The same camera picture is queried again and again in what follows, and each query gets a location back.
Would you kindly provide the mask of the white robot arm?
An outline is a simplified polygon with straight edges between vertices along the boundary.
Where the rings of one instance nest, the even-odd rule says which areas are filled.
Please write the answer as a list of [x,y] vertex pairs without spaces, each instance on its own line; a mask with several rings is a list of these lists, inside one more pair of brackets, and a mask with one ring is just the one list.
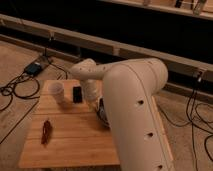
[[103,102],[122,171],[175,171],[153,95],[167,83],[156,58],[98,65],[86,59],[71,67],[79,81],[102,82]]

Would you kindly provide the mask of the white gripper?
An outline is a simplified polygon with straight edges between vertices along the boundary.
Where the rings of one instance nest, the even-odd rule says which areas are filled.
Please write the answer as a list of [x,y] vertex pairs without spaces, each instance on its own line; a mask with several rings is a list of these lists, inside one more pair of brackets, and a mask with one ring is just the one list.
[[99,91],[95,80],[85,80],[81,82],[83,96],[90,105],[95,104],[99,97]]

